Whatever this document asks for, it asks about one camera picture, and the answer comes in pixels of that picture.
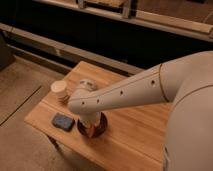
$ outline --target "floor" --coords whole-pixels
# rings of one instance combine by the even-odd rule
[[[213,24],[213,1],[197,3],[188,0],[137,0],[137,10]]]
[[[0,117],[9,113],[0,126],[0,171],[103,170],[61,144],[61,150],[56,150],[46,136],[23,121],[49,92],[50,84],[61,78],[59,73],[20,58],[0,72],[4,102],[0,103]]]

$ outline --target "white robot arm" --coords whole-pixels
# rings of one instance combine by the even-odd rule
[[[96,90],[82,80],[68,107],[86,127],[100,111],[173,102],[167,126],[164,171],[213,170],[213,51],[172,60]]]

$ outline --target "table top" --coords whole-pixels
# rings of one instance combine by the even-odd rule
[[[93,79],[99,88],[125,79],[80,62],[64,78],[69,94],[83,78]],[[52,126],[51,120],[57,112],[76,120],[77,116],[49,92],[26,116],[25,122],[107,170],[160,171],[169,108],[170,104],[159,104],[103,111],[108,119],[106,132],[98,138],[88,139],[78,132],[76,124],[68,133]]]

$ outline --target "dark sponge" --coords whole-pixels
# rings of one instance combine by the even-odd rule
[[[71,130],[71,128],[73,127],[75,123],[75,120],[62,115],[60,113],[56,113],[56,115],[54,116],[53,120],[52,120],[52,124],[57,127],[57,128],[61,128],[64,131],[69,132]]]

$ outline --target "white cup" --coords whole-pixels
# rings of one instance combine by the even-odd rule
[[[55,81],[51,85],[51,91],[56,95],[58,101],[62,102],[69,97],[67,94],[67,82],[64,80]]]

